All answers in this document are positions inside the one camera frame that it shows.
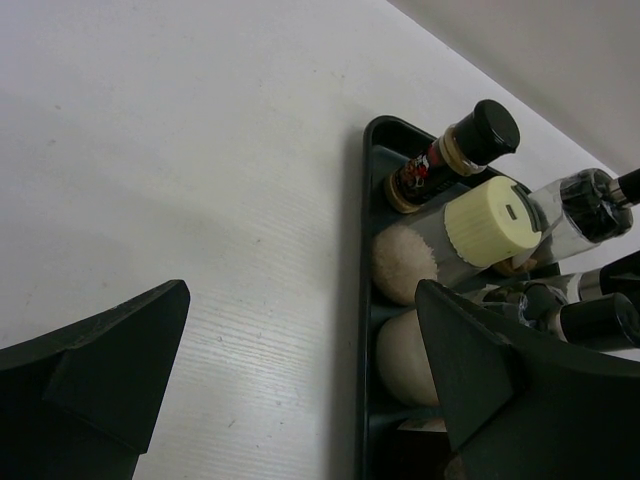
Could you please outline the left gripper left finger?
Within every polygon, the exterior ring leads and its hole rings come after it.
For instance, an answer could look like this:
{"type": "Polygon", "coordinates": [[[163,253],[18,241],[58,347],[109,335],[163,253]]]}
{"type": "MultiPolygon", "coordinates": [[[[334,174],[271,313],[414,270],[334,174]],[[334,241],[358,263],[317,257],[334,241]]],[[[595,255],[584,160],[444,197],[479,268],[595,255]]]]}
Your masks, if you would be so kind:
{"type": "Polygon", "coordinates": [[[170,280],[1,351],[4,479],[130,479],[150,446],[190,292],[170,280]]]}

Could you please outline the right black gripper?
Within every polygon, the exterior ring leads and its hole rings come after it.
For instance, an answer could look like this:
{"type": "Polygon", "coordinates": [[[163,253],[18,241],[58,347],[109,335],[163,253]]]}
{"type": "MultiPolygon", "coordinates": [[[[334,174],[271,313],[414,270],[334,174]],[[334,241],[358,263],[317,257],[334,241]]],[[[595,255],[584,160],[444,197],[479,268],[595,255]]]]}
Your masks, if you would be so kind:
{"type": "Polygon", "coordinates": [[[608,193],[617,206],[635,206],[640,202],[640,169],[609,182],[608,193]]]}

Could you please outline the black top grinder bottle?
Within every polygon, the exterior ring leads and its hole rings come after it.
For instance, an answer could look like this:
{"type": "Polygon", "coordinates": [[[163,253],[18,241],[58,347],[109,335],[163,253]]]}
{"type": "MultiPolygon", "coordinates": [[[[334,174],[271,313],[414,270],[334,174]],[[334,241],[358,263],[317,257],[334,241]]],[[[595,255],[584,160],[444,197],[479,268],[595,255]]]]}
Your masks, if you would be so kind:
{"type": "MultiPolygon", "coordinates": [[[[488,284],[463,298],[543,333],[562,337],[550,327],[549,317],[557,309],[580,299],[574,288],[529,281],[508,286],[488,284]]],[[[386,321],[377,338],[376,364],[387,391],[410,407],[440,405],[415,310],[386,321]]]]}

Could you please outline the small brown spice bottle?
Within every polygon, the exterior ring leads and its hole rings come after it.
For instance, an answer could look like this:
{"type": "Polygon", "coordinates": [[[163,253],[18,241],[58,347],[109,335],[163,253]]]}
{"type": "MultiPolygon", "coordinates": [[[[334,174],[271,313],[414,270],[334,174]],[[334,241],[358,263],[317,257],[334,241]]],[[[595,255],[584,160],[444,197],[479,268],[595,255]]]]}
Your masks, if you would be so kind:
{"type": "Polygon", "coordinates": [[[414,213],[460,180],[515,153],[520,140],[511,113],[499,102],[483,99],[425,150],[387,176],[386,199],[397,212],[414,213]]]}

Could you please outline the white cap dark spice jar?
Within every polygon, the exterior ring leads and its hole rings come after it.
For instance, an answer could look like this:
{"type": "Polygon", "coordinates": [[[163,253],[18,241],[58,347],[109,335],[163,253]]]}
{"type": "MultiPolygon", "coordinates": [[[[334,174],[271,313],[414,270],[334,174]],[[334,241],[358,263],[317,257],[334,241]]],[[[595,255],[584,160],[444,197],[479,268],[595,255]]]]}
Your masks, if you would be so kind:
{"type": "Polygon", "coordinates": [[[444,419],[440,417],[429,419],[407,419],[398,426],[397,430],[410,432],[447,433],[444,419]]]}

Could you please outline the black cap pepper grinder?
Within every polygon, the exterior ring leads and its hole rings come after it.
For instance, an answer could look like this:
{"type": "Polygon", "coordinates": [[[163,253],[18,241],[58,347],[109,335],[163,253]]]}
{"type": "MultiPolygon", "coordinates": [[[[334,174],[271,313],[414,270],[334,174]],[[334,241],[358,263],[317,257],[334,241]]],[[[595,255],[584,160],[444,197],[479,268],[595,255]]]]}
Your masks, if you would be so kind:
{"type": "Polygon", "coordinates": [[[534,279],[525,291],[534,306],[547,301],[536,328],[601,352],[639,346],[639,253],[598,269],[534,279]]]}

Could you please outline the yellow cap seasoning shaker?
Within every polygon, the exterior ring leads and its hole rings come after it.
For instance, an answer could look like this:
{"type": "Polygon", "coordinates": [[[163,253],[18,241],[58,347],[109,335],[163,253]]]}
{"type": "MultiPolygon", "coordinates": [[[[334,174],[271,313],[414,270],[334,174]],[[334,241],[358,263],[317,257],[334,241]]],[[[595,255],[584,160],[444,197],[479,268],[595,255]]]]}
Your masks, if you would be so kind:
{"type": "Polygon", "coordinates": [[[377,233],[372,282],[387,299],[408,306],[420,281],[453,288],[502,260],[536,249],[541,239],[540,216],[526,191],[506,176],[495,176],[377,233]]]}

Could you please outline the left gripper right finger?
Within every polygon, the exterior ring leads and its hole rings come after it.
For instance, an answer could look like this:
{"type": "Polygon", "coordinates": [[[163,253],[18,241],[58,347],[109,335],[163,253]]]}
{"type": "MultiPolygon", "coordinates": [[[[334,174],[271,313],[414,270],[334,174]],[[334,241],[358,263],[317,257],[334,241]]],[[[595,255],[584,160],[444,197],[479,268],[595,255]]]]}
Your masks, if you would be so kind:
{"type": "Polygon", "coordinates": [[[638,363],[545,336],[435,281],[419,282],[415,304],[468,478],[638,478],[638,363]]]}

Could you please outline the small dark cap bottle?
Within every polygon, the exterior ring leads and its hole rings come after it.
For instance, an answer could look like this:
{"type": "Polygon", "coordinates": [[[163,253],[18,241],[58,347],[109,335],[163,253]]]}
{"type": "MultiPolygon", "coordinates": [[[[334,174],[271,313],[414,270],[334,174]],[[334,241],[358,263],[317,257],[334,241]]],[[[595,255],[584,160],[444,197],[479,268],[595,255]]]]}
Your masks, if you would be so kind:
{"type": "Polygon", "coordinates": [[[617,206],[608,193],[614,179],[590,168],[558,179],[529,194],[542,237],[539,245],[493,265],[505,277],[532,272],[626,234],[634,206],[617,206]]]}

